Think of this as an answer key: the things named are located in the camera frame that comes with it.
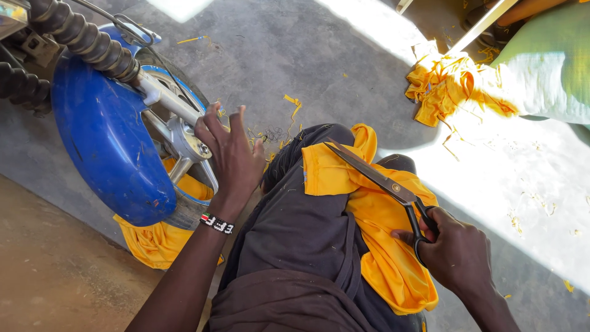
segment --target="pile of yellow fabric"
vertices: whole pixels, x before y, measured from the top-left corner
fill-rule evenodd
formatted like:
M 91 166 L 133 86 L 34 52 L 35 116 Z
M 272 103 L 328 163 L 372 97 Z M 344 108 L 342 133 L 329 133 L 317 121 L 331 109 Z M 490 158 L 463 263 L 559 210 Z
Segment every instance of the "pile of yellow fabric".
M 170 171 L 176 160 L 168 158 L 162 161 L 166 171 Z M 182 176 L 178 187 L 192 197 L 209 200 L 213 190 L 188 174 Z M 134 226 L 118 215 L 113 219 L 121 226 L 129 250 L 141 263 L 153 269 L 168 269 L 182 250 L 192 231 L 180 229 L 164 222 L 145 227 Z M 219 257 L 218 265 L 223 262 Z
M 502 116 L 526 114 L 518 87 L 508 68 L 475 64 L 465 52 L 427 54 L 408 75 L 406 96 L 422 102 L 415 120 L 436 126 L 458 110 L 482 118 L 486 112 Z
M 375 131 L 360 123 L 352 127 L 354 147 L 348 147 L 371 163 L 377 149 Z M 431 310 L 438 294 L 428 270 L 416 259 L 414 250 L 389 234 L 393 229 L 411 230 L 404 207 L 383 192 L 371 180 L 358 173 L 326 145 L 316 144 L 301 149 L 306 172 L 305 193 L 335 195 L 350 193 L 346 206 L 360 227 L 369 252 L 360 260 L 361 274 L 371 287 L 398 315 Z M 418 195 L 426 205 L 438 205 L 416 175 L 373 165 L 383 175 Z

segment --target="beaded bracelet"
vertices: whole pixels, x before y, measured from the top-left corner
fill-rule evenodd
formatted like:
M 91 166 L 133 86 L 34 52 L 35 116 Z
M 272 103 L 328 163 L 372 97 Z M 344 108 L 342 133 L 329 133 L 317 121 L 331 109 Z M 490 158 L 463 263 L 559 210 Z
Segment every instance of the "beaded bracelet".
M 232 229 L 234 229 L 233 224 L 227 223 L 207 212 L 203 213 L 199 221 L 224 234 L 231 234 Z

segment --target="blue mudguard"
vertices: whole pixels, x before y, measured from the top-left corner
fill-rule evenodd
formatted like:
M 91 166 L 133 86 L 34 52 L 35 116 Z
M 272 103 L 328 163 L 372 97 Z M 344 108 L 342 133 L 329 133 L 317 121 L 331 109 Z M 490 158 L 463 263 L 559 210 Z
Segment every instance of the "blue mudguard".
M 142 48 L 125 42 L 112 24 L 100 30 L 134 56 Z M 66 50 L 55 68 L 51 106 L 70 158 L 109 208 L 135 226 L 174 212 L 174 187 L 143 125 L 140 114 L 148 107 L 140 94 Z

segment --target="hand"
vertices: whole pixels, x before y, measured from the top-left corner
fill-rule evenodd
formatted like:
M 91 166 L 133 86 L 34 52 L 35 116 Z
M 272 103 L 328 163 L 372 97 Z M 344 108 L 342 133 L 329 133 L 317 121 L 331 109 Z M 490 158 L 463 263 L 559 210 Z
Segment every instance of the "hand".
M 420 229 L 432 243 L 420 242 L 420 258 L 430 274 L 459 298 L 495 290 L 491 279 L 490 240 L 472 224 L 460 222 L 440 207 L 428 209 L 428 216 L 437 225 L 438 238 L 420 218 Z M 391 235 L 409 246 L 414 243 L 414 234 L 396 229 Z
M 195 136 L 211 150 L 219 182 L 219 190 L 211 199 L 207 211 L 233 222 L 258 187 L 266 161 L 262 140 L 250 149 L 244 132 L 246 107 L 240 106 L 236 113 L 230 115 L 231 132 L 227 132 L 217 119 L 220 106 L 217 102 L 207 107 L 205 116 L 196 121 Z

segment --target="dirt floor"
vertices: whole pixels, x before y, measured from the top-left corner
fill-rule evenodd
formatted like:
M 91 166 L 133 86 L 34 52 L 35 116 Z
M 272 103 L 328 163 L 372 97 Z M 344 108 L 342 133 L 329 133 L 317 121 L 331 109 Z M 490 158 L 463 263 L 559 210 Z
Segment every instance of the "dirt floor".
M 0 326 L 123 331 L 163 275 L 0 175 Z

